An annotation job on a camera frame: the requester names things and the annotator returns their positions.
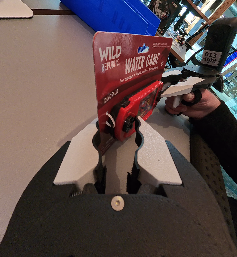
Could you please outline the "person's right hand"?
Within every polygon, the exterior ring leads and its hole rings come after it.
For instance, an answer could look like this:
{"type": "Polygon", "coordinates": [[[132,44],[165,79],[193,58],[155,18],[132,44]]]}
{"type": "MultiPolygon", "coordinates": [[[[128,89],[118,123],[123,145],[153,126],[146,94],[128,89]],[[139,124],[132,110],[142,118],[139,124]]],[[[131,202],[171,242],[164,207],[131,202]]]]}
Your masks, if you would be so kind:
{"type": "Polygon", "coordinates": [[[201,100],[189,107],[182,104],[182,102],[178,105],[178,107],[173,107],[174,97],[168,97],[165,100],[165,109],[168,113],[177,115],[182,113],[184,116],[191,117],[194,119],[202,119],[203,117],[210,114],[220,105],[220,100],[217,99],[209,90],[200,89],[202,98],[201,100]]]}

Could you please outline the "person's right forearm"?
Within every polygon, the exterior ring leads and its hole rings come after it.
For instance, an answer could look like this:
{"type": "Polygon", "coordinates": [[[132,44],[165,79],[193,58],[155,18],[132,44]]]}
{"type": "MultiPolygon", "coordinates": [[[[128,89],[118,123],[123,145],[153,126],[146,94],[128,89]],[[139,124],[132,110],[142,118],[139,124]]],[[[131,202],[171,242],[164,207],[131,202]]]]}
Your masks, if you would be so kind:
{"type": "Polygon", "coordinates": [[[189,121],[237,184],[237,120],[227,105],[220,102],[219,107],[206,117],[200,120],[189,118],[189,121]]]}

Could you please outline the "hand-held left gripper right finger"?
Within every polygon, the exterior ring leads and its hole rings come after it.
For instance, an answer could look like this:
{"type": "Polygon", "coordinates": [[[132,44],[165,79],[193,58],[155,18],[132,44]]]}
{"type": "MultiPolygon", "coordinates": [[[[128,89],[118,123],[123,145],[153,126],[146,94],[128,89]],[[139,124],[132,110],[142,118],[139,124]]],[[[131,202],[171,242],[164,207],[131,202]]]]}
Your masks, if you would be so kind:
{"type": "Polygon", "coordinates": [[[131,173],[127,175],[127,192],[136,194],[143,184],[157,188],[160,184],[182,185],[166,140],[141,117],[135,118],[135,143],[131,173]]]}

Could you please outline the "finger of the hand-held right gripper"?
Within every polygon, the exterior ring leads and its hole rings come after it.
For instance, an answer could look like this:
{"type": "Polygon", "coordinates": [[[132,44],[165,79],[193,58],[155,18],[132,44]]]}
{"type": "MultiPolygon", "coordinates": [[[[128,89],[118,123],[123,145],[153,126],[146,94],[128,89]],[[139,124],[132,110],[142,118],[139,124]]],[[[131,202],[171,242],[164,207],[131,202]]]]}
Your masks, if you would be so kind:
{"type": "Polygon", "coordinates": [[[162,74],[161,82],[163,86],[160,89],[166,89],[168,86],[176,85],[178,82],[184,82],[187,79],[183,75],[183,68],[172,68],[162,74]]]}
{"type": "Polygon", "coordinates": [[[163,98],[188,94],[193,89],[193,85],[202,81],[204,81],[204,79],[199,77],[188,77],[187,80],[178,82],[175,85],[172,85],[171,82],[167,82],[163,84],[160,97],[163,98]]]}

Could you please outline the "blue plastic bin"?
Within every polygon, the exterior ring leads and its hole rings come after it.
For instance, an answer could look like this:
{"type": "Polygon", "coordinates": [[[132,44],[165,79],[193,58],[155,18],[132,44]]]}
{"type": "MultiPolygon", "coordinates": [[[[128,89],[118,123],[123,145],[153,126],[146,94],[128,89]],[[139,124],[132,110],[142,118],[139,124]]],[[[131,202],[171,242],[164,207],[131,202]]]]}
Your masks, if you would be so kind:
{"type": "Polygon", "coordinates": [[[139,0],[61,0],[94,31],[155,36],[160,19],[139,0]]]}

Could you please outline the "black printed cardboard box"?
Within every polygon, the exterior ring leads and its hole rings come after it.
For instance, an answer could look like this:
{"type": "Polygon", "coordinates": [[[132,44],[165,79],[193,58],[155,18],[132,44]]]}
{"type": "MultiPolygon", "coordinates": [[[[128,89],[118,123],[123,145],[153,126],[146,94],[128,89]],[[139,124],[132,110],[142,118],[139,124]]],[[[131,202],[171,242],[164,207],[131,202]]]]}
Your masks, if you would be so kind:
{"type": "Polygon", "coordinates": [[[157,29],[157,34],[162,36],[179,15],[182,6],[176,0],[151,0],[149,9],[161,21],[157,29]]]}

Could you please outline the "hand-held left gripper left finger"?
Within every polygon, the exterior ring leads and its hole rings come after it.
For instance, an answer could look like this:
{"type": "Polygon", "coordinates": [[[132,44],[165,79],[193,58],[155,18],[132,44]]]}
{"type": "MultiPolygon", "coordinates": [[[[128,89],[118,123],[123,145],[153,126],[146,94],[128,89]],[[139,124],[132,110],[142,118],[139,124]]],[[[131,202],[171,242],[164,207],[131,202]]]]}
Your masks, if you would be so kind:
{"type": "Polygon", "coordinates": [[[53,181],[55,185],[75,184],[82,191],[85,184],[93,184],[97,192],[105,193],[106,166],[102,164],[98,118],[76,134],[66,151],[53,181]]]}

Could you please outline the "white monitor stand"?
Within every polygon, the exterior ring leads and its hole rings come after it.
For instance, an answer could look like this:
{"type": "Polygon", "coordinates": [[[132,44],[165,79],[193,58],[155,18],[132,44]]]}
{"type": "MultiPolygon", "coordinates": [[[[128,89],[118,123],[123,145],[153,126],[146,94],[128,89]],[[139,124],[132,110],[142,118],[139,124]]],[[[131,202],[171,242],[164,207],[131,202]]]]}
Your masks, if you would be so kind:
{"type": "Polygon", "coordinates": [[[21,0],[0,0],[0,18],[31,18],[33,11],[21,0]]]}

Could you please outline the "cluttered background table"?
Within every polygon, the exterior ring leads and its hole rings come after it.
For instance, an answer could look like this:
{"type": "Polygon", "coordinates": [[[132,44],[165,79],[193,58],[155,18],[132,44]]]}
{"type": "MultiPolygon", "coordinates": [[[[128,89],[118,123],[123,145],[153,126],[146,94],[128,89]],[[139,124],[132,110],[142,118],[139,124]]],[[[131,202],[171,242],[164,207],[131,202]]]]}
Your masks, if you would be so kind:
{"type": "Polygon", "coordinates": [[[170,49],[170,53],[174,55],[176,59],[179,60],[179,62],[184,62],[185,60],[185,55],[187,52],[187,46],[183,44],[182,46],[179,44],[178,40],[171,34],[165,33],[164,37],[169,37],[172,38],[172,46],[170,49]]]}

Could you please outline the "red carded water game toy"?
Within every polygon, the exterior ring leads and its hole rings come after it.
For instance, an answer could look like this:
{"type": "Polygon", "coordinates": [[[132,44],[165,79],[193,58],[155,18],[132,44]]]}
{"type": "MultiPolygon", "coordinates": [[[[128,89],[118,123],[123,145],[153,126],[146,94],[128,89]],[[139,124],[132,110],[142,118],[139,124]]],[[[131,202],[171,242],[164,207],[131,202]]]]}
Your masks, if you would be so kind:
{"type": "Polygon", "coordinates": [[[172,38],[98,31],[93,38],[98,123],[103,156],[135,133],[135,117],[147,120],[162,89],[172,38]]]}

